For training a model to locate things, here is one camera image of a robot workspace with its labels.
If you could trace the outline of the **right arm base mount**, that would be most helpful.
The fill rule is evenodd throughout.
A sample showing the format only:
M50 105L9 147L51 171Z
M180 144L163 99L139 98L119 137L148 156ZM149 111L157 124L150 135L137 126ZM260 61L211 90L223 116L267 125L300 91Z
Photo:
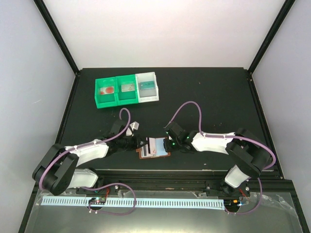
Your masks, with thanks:
M247 197L250 196L250 187L247 182L241 183L237 188L231 187L224 180L212 179L206 180L205 192L207 196L222 197L222 198L234 198L241 197L245 194Z

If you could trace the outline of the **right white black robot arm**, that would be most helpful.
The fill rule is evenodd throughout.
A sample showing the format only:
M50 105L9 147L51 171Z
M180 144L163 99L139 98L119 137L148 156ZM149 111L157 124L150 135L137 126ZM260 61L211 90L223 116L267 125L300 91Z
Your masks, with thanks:
M259 178L263 170L272 167L276 162L272 150L258 142L246 129L225 134L187 132L177 123L171 122L164 131L167 134L163 143L166 152L209 151L226 154L234 161L234 166L220 183L222 192L227 196L236 193L239 186L248 179Z

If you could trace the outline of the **brown leather card holder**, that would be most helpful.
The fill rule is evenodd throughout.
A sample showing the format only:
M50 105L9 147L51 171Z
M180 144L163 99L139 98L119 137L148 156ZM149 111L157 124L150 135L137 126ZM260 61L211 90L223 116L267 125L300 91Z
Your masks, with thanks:
M164 137L162 138L146 138L147 144L143 147L136 149L140 159L162 158L171 155L166 152L164 148Z

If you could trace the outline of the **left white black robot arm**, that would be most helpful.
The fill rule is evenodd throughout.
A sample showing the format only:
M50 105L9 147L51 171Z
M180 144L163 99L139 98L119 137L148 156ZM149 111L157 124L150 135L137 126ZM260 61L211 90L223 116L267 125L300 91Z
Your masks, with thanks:
M58 196L70 188L86 188L101 193L104 181L92 168L80 168L87 162L103 159L116 152L137 150L147 144L138 133L139 124L116 120L109 132L88 143L76 146L54 144L32 173L40 189Z

